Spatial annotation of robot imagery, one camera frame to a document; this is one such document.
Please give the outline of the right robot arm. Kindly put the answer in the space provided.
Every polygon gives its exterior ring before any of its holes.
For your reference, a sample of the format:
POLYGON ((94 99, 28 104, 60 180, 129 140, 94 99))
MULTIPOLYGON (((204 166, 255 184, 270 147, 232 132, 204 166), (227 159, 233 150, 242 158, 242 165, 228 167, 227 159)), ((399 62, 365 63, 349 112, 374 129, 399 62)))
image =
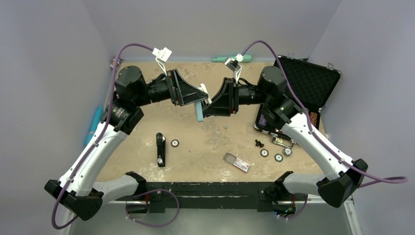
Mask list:
POLYGON ((307 115, 285 95, 287 81, 278 67, 266 66, 256 85, 239 85, 234 78, 224 78, 220 91, 203 106, 203 116, 230 116, 239 105, 262 104, 267 123, 297 143, 320 167, 322 175, 301 175, 287 171, 275 182, 270 193, 287 199, 303 193, 320 196, 338 208, 361 185, 368 164, 342 153, 315 127, 308 127, 307 115))

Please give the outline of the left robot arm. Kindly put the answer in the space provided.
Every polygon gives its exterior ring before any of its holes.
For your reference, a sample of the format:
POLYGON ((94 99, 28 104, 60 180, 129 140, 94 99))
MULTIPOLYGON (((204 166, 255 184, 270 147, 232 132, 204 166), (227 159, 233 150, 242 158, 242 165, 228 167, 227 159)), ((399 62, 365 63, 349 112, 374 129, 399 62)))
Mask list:
POLYGON ((97 181, 112 153, 143 118, 142 106, 168 99, 174 105, 185 106, 209 98, 205 84, 191 85, 176 69, 146 83, 136 66, 124 67, 116 74, 113 96, 96 133, 76 162, 60 179, 49 180, 45 185, 58 203, 84 221, 108 202, 122 197, 140 200, 145 196, 146 180, 132 171, 112 181, 97 181))

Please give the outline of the black stapler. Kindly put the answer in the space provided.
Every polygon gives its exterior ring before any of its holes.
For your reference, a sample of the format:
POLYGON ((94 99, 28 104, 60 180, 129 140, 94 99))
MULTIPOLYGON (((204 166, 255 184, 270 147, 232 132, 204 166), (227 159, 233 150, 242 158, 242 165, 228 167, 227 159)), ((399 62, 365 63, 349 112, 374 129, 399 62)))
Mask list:
POLYGON ((158 167, 165 167, 165 137, 162 133, 156 134, 157 164, 158 167))

